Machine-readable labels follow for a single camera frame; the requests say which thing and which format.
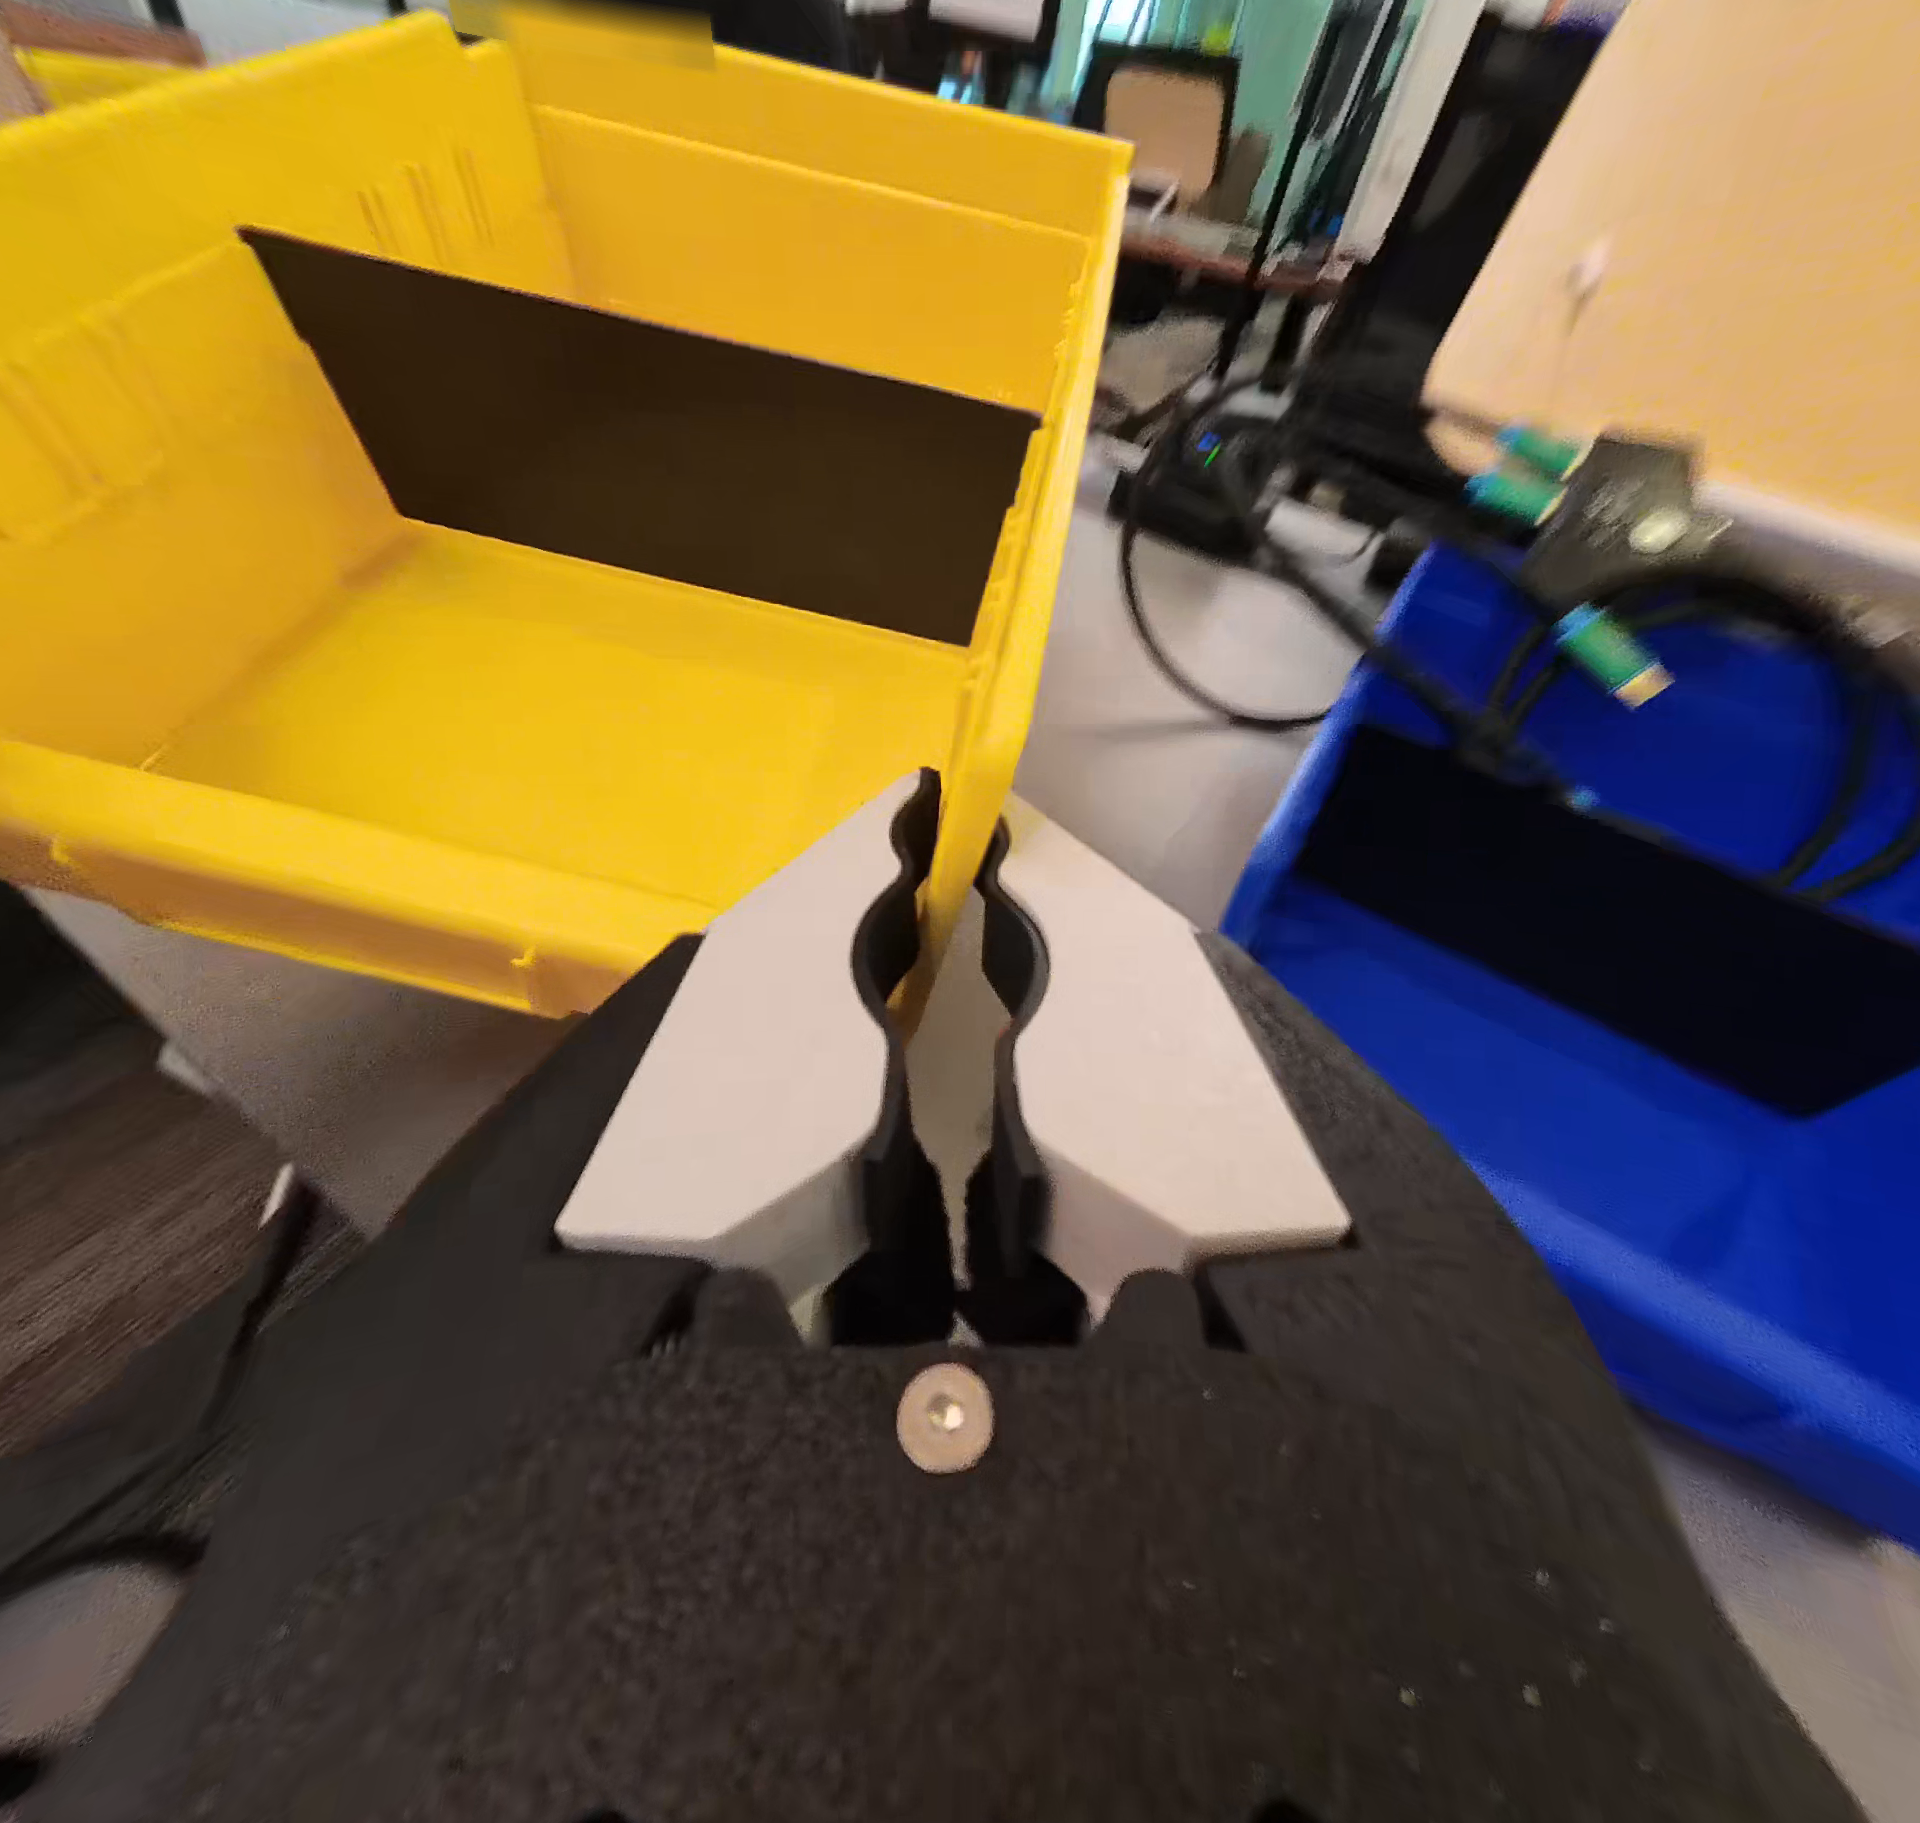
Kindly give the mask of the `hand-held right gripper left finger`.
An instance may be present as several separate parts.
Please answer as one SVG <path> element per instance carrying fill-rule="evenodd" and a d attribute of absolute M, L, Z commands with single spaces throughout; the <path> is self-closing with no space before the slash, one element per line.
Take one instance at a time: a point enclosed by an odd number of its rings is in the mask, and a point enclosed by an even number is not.
<path fill-rule="evenodd" d="M 700 936 L 559 1214 L 572 1254 L 818 1291 L 833 1343 L 945 1343 L 945 1200 L 893 995 L 922 961 L 940 780 L 911 771 Z"/>

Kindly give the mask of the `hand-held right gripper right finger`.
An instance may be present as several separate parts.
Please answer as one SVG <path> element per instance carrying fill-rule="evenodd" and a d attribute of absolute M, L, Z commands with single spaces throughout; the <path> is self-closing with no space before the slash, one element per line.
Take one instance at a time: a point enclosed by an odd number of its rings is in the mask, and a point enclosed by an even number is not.
<path fill-rule="evenodd" d="M 1135 1277 L 1349 1236 L 1195 927 L 1020 802 L 977 896 L 1004 1027 L 963 1214 L 974 1336 L 1069 1347 Z"/>

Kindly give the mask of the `blue plastic bin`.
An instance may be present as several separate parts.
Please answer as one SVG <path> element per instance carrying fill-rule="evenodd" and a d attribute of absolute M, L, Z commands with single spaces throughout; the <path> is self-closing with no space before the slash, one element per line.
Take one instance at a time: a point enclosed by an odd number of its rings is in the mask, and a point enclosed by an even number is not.
<path fill-rule="evenodd" d="M 1771 882 L 1841 777 L 1837 678 L 1743 621 L 1646 637 L 1657 701 L 1567 675 L 1523 714 L 1567 810 L 1916 946 L 1916 859 L 1834 905 Z M 1449 1388 L 1458 1450 L 1510 1434 L 1462 1415 L 1501 1382 L 1532 1432 L 1633 1407 L 1912 1549 L 1916 1075 L 1789 1120 L 1317 887 L 1297 855 L 1360 726 L 1487 777 L 1356 667 L 1204 941 L 1353 1223 L 1313 1291 L 1219 1266 L 1235 1329 L 1371 1402 Z"/>

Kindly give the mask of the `yellow plastic bin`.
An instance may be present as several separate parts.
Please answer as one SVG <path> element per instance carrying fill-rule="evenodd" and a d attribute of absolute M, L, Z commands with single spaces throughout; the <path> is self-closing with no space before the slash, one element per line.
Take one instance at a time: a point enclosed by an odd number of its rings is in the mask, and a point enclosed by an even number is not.
<path fill-rule="evenodd" d="M 1131 156 L 513 6 L 3 130 L 3 880 L 582 1014 L 911 771 L 1020 760 Z M 1038 419 L 967 646 L 400 517 L 248 228 Z"/>

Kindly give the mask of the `black HDMI switch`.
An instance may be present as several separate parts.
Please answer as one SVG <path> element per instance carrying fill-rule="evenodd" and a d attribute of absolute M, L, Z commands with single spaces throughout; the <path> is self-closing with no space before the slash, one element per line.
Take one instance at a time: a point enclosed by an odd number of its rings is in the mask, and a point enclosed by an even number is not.
<path fill-rule="evenodd" d="M 1730 528 L 1698 501 L 1692 444 L 1605 433 L 1562 482 L 1519 576 L 1539 605 L 1571 614 L 1689 575 Z"/>

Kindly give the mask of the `black bin divider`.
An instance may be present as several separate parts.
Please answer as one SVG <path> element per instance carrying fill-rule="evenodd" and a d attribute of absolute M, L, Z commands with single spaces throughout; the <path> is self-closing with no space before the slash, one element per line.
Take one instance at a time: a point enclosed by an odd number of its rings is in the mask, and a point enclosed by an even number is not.
<path fill-rule="evenodd" d="M 1038 419 L 248 228 L 400 517 L 961 650 Z"/>
<path fill-rule="evenodd" d="M 1916 1075 L 1918 955 L 1694 855 L 1360 726 L 1299 871 L 1789 1120 Z"/>

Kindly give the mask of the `black power station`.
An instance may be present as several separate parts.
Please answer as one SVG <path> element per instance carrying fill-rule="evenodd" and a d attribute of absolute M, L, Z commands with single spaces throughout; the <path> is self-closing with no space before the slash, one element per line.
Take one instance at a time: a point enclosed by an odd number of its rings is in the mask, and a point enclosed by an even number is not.
<path fill-rule="evenodd" d="M 1135 491 L 1140 467 L 1119 469 L 1108 494 L 1108 516 L 1138 532 L 1194 557 L 1249 564 L 1256 546 L 1247 541 L 1219 487 L 1219 458 L 1233 453 L 1242 482 L 1254 496 L 1281 458 L 1278 426 L 1271 419 L 1222 414 L 1185 437 L 1178 449 L 1156 451 L 1145 462 L 1145 487 Z"/>

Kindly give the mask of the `tall black equipment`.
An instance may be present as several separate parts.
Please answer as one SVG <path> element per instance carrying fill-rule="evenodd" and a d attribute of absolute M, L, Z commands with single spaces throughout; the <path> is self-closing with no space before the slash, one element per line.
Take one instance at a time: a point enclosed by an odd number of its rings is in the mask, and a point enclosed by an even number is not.
<path fill-rule="evenodd" d="M 1424 380 L 1603 35 L 1476 19 L 1401 205 L 1297 374 L 1290 412 L 1312 467 L 1333 462 L 1415 498 L 1449 498 L 1457 474 L 1428 440 Z"/>

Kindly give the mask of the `black framed chair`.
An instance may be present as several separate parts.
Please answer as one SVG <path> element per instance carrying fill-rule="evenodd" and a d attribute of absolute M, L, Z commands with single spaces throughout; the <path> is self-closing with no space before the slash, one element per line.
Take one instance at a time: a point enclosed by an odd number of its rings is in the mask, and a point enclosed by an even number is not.
<path fill-rule="evenodd" d="M 1240 60 L 1203 47 L 1095 42 L 1070 124 L 1133 151 L 1133 187 L 1194 210 L 1233 147 Z"/>

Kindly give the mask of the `wooden laptop stand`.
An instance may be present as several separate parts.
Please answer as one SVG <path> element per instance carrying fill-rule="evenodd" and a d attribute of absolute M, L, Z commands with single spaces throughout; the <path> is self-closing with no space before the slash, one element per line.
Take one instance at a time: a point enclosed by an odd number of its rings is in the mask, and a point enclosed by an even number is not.
<path fill-rule="evenodd" d="M 1444 455 L 1692 442 L 1737 524 L 1914 589 L 1918 0 L 1628 0 L 1423 401 Z"/>

